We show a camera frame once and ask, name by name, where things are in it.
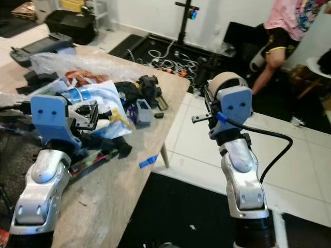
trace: plastic wrap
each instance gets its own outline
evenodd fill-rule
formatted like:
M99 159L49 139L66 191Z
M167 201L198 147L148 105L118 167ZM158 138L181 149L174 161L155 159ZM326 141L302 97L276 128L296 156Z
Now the plastic wrap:
M95 59L85 56L39 53L31 56L36 73L53 73L64 76L68 71L86 70L97 75L109 75L113 81L136 82L144 74L135 66L125 66L110 59Z
M97 101L99 114L117 108L120 115L129 122L116 87L111 80L101 84L90 84L84 87L70 89L69 91L61 93L61 95L73 104L69 108L70 110L77 109L82 103L91 104ZM110 122L108 120L99 120L96 131L93 133L104 138L117 138L131 132L131 129L122 121Z
M22 101L28 101L29 97L19 94L8 94L0 92L0 107L13 106Z

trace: black shorts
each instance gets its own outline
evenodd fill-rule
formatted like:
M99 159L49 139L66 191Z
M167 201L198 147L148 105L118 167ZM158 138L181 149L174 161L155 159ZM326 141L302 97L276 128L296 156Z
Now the black shorts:
M287 59L300 43L299 41L293 40L288 32L281 27L266 29L266 31L269 35L269 41L263 50L263 56L275 49L286 49L285 54Z

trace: game controller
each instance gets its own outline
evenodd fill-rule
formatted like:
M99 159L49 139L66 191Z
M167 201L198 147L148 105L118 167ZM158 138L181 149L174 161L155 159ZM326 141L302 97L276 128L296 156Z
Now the game controller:
M26 45L13 48L10 56L22 67L30 67L30 56L36 53L56 52L59 49L73 47L72 38L60 33L50 33L48 37Z

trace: white wall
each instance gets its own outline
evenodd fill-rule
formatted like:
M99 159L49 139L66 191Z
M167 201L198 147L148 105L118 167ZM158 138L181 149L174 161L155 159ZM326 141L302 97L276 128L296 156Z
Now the white wall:
M143 29L162 36L177 38L183 16L183 7L176 0L105 0L110 18L119 23ZM273 0L192 0L200 7L197 19L188 20L186 41L212 49L215 41L221 44L228 24L238 22L256 26L267 20ZM293 68L309 56L320 56L331 48L331 15L320 14L297 51L286 64Z
M176 0L108 1L112 22L177 38L184 8L176 6ZM192 0L192 4L201 9L196 20L188 20L186 41L208 47L216 26L220 27L221 43L231 21L252 26L264 22L272 0Z

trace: blue tape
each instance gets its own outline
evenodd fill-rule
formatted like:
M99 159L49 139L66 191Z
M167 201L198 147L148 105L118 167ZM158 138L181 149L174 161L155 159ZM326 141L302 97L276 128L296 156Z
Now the blue tape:
M144 162L141 162L139 164L140 169L142 169L142 168L144 168L144 167L146 167L146 166L148 166L150 164L154 164L156 162L156 160L157 160L157 156L158 155L156 155L154 157L150 157L149 159L145 160Z
M228 117L225 114L223 114L221 111L219 111L217 112L217 119L225 124L227 123Z

